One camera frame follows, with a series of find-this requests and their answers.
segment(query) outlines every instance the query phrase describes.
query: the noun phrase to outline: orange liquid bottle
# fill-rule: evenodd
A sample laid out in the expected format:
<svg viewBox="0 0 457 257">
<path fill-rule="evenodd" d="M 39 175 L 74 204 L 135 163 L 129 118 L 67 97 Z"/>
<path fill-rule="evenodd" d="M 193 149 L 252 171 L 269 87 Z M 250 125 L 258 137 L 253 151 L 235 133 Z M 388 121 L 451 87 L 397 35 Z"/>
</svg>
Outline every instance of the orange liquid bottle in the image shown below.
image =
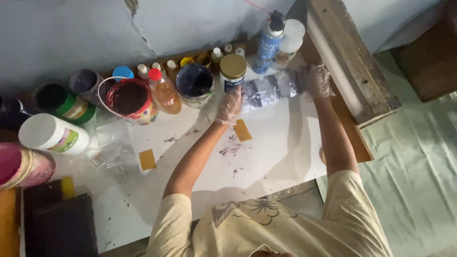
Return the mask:
<svg viewBox="0 0 457 257">
<path fill-rule="evenodd" d="M 148 75 L 152 95 L 158 100 L 164 111 L 169 114 L 178 114 L 181 111 L 181 101 L 173 82 L 167 76 L 163 76 L 159 69 L 151 69 Z"/>
</svg>

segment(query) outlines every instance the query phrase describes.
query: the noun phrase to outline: spray can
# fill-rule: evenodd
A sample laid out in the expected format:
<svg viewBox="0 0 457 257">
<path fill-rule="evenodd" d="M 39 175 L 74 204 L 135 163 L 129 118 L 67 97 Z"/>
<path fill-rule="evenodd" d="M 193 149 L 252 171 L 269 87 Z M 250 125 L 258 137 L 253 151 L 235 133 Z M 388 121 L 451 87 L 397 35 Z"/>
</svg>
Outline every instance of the spray can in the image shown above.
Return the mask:
<svg viewBox="0 0 457 257">
<path fill-rule="evenodd" d="M 257 55 L 252 70 L 257 74 L 265 74 L 275 56 L 278 45 L 284 34 L 284 15 L 278 11 L 271 14 L 259 42 Z"/>
</svg>

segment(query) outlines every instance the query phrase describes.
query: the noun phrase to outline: gold lid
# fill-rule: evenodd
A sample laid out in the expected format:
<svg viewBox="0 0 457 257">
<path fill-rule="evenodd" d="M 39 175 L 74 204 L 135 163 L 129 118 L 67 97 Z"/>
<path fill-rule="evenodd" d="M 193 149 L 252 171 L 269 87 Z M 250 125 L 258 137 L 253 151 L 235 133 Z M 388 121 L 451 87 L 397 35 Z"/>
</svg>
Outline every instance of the gold lid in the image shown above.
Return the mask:
<svg viewBox="0 0 457 257">
<path fill-rule="evenodd" d="M 239 79 L 246 73 L 246 60 L 238 54 L 228 54 L 221 60 L 221 73 L 224 77 L 235 80 Z"/>
</svg>

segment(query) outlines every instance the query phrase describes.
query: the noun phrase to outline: green paint can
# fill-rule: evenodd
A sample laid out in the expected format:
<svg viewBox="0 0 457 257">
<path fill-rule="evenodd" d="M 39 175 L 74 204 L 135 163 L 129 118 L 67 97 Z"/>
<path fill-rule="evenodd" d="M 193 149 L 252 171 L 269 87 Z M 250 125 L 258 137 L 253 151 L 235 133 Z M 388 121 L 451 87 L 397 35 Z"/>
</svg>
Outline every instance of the green paint can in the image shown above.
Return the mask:
<svg viewBox="0 0 457 257">
<path fill-rule="evenodd" d="M 75 125 L 88 122 L 95 114 L 95 106 L 72 93 L 59 81 L 41 84 L 33 92 L 36 108 L 62 117 Z"/>
</svg>

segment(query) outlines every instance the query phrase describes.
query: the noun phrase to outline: gloved hand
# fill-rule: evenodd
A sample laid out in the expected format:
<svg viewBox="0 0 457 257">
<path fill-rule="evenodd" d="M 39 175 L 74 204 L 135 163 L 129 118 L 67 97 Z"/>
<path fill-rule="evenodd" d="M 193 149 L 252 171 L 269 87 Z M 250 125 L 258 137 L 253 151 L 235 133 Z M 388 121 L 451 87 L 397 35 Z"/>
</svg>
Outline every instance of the gloved hand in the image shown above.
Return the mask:
<svg viewBox="0 0 457 257">
<path fill-rule="evenodd" d="M 221 99 L 214 121 L 222 124 L 236 125 L 238 114 L 241 112 L 242 107 L 243 96 L 241 94 L 241 86 L 237 86 Z"/>
<path fill-rule="evenodd" d="M 322 61 L 317 65 L 311 65 L 306 78 L 306 91 L 312 99 L 334 96 L 330 88 L 330 73 Z"/>
</svg>

